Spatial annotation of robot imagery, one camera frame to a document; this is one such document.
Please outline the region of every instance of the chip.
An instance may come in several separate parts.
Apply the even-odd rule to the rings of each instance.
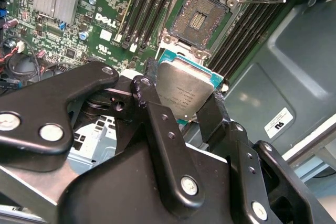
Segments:
[[[67,51],[65,53],[66,57],[73,59],[75,57],[75,55],[76,55],[76,51],[74,51],[70,48],[67,48]]]
[[[205,49],[229,8],[217,0],[185,0],[170,34]]]

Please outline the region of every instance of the green circuit board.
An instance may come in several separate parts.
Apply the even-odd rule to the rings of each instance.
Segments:
[[[22,36],[32,44],[36,52],[45,49],[47,53],[43,58],[44,61],[50,63],[68,62],[79,66],[94,59],[104,61],[118,71],[125,68],[137,71],[143,69],[146,59],[154,57],[157,53],[160,29],[164,27],[169,30],[172,27],[186,2],[186,0],[177,0],[171,6],[170,0],[162,0],[160,12],[153,11],[148,15],[140,9],[140,4],[136,3],[136,0],[95,0],[94,4],[90,4],[89,0],[78,0],[72,24],[63,24],[62,20],[50,18],[36,10],[34,0],[7,1],[7,19],[16,18],[19,25],[5,31],[5,36]],[[147,8],[150,7],[150,0],[142,1],[146,2]],[[159,1],[152,6],[153,9],[159,8],[157,3]],[[239,11],[243,12],[244,9],[245,6],[242,5]],[[141,51],[139,50],[140,45],[135,49],[131,49],[131,45],[124,48],[124,37],[121,40],[116,39],[121,34],[122,27],[127,27],[125,23],[127,19],[129,19],[129,23],[138,23],[135,31],[140,29],[142,23],[143,30],[149,31],[148,44]],[[210,54],[215,51],[227,35],[223,29],[229,32],[230,24],[228,25],[228,22],[232,24],[235,22],[230,11],[212,30],[204,50],[209,50]],[[85,40],[81,40],[79,36],[83,32],[87,36]]]

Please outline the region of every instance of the black memory slot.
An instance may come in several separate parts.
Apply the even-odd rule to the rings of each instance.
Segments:
[[[125,23],[124,23],[124,25],[123,25],[123,27],[122,27],[122,30],[121,30],[121,33],[122,33],[122,34],[125,32],[126,28],[129,26],[129,22],[130,22],[130,20],[131,20],[131,17],[133,16],[133,14],[134,14],[134,12],[135,12],[135,10],[136,10],[138,4],[140,3],[140,1],[141,1],[141,0],[135,0],[135,1],[134,1],[133,5],[132,5],[132,7],[131,7],[130,13],[129,13],[129,15],[127,16],[126,21],[125,21]]]
[[[215,68],[216,71],[221,72],[223,68],[225,68],[226,64],[232,59],[232,57],[235,55],[234,52],[238,49],[240,49],[241,44],[245,41],[246,37],[251,35],[251,32],[253,31],[253,27],[255,24],[261,20],[263,17],[263,13],[270,8],[274,8],[274,6],[271,5],[265,5],[265,4],[258,4],[255,5],[254,10],[249,15],[247,22],[243,23],[240,27],[240,30],[236,32],[236,37],[230,41],[230,45],[228,45],[225,48],[225,51],[222,52],[222,55],[225,56],[225,59],[222,59],[219,64],[217,64],[217,67]]]
[[[249,46],[245,48],[244,52],[241,53],[241,55],[236,59],[236,61],[232,62],[232,64],[230,65],[230,68],[227,69],[226,72],[221,73],[222,75],[228,76],[228,78],[230,78],[234,74],[234,72],[238,69],[240,64],[243,63],[243,61],[246,59],[249,53],[258,44],[258,41],[261,38],[261,36],[267,31],[269,26],[275,21],[278,14],[280,14],[284,8],[285,8],[285,5],[280,5],[279,8],[275,10],[275,12],[271,15],[271,18],[267,19],[264,25],[260,28],[260,31],[258,32],[258,36],[255,37],[253,41],[250,41]]]
[[[143,30],[144,30],[146,24],[148,23],[148,19],[150,18],[151,14],[157,9],[157,8],[154,8],[155,7],[154,5],[157,1],[158,0],[152,0],[149,4],[149,7],[146,10],[146,13],[145,13],[145,15],[144,15],[144,17],[141,21],[140,28],[138,29],[138,37],[139,38],[142,35]]]
[[[133,19],[133,23],[130,25],[130,28],[129,28],[128,32],[127,32],[126,37],[125,37],[125,41],[126,42],[129,42],[131,40],[131,37],[132,37],[132,35],[133,35],[136,27],[137,27],[139,17],[140,17],[141,13],[143,12],[143,10],[146,7],[146,3],[147,3],[147,0],[141,0],[140,7],[139,7],[139,9],[136,10],[137,14],[135,16],[135,19]]]
[[[151,21],[151,23],[150,23],[147,31],[145,32],[145,35],[144,35],[144,38],[143,38],[143,43],[141,44],[141,49],[142,50],[145,49],[147,47],[147,45],[148,45],[148,42],[149,42],[149,39],[150,39],[150,37],[152,35],[154,26],[155,26],[155,24],[156,24],[156,22],[157,22],[157,20],[158,20],[158,18],[160,16],[160,13],[161,13],[161,11],[162,11],[162,9],[163,9],[166,1],[167,0],[161,0],[160,3],[159,3],[159,5],[158,5],[158,7],[157,7],[158,11],[155,12],[155,16],[152,19],[152,21]]]
[[[253,4],[250,4],[246,8],[243,16],[237,22],[237,24],[235,25],[234,29],[231,31],[231,33],[226,38],[226,40],[224,41],[224,43],[222,44],[222,46],[220,47],[220,49],[218,50],[218,52],[216,53],[216,55],[214,56],[214,58],[211,60],[209,66],[208,66],[210,69],[215,69],[217,67],[217,65],[220,64],[220,62],[222,60],[225,60],[225,56],[226,56],[225,55],[225,51],[227,49],[229,49],[229,47],[235,41],[235,38],[237,38],[239,36],[241,30],[244,28],[244,23],[247,20],[250,20],[252,18],[253,13],[254,13],[254,11],[255,11],[256,8],[257,8],[257,6],[253,5]]]
[[[258,4],[255,11],[253,12],[253,18],[251,18],[245,25],[244,30],[240,33],[241,36],[235,39],[235,43],[228,47],[224,55],[226,56],[225,60],[222,60],[220,65],[217,66],[216,71],[222,72],[223,69],[232,61],[235,60],[234,56],[237,55],[235,52],[244,49],[242,44],[245,44],[246,41],[253,36],[256,32],[256,26],[262,24],[262,20],[265,17],[268,17],[271,10],[274,10],[279,5],[267,5],[267,4]]]

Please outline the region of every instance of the capacitor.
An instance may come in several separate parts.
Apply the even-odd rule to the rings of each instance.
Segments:
[[[87,40],[89,38],[89,34],[87,31],[81,31],[79,34],[79,39],[80,40]]]
[[[47,51],[42,49],[36,54],[37,59],[42,59],[47,54]]]
[[[64,30],[66,27],[66,23],[65,22],[61,22],[58,24],[58,28],[61,29],[61,30]]]
[[[4,29],[10,29],[10,28],[17,26],[18,24],[19,24],[19,21],[16,18],[14,18],[4,23],[3,27]]]

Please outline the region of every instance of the metal rivet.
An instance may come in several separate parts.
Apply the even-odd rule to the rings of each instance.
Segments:
[[[146,84],[147,86],[150,86],[150,85],[151,85],[150,80],[147,79],[147,78],[145,78],[145,77],[141,78],[141,82],[144,83],[144,84]]]
[[[267,213],[266,213],[265,208],[262,206],[262,204],[254,201],[252,202],[252,209],[253,209],[253,212],[256,214],[256,216],[260,220],[267,220]]]
[[[61,127],[54,124],[47,124],[40,129],[40,136],[47,141],[58,141],[63,134]]]
[[[97,3],[97,0],[89,0],[90,5],[95,5]]]
[[[241,127],[239,124],[236,124],[236,126],[239,131],[244,131],[243,127]]]
[[[168,133],[168,137],[169,137],[170,139],[174,139],[174,138],[175,138],[175,134],[174,134],[174,132],[169,132],[169,133]]]
[[[107,74],[113,74],[112,68],[109,68],[109,67],[103,67],[101,70],[102,70],[104,73],[107,73]]]
[[[181,178],[181,186],[185,193],[189,195],[196,195],[198,192],[196,182],[187,176]]]
[[[272,151],[272,147],[269,144],[265,143],[264,146],[265,146],[266,150],[268,150],[269,152]]]
[[[21,123],[19,117],[13,114],[0,114],[0,131],[11,131],[17,128]]]
[[[252,166],[250,166],[248,169],[250,170],[251,173],[256,174],[256,170],[254,170]]]

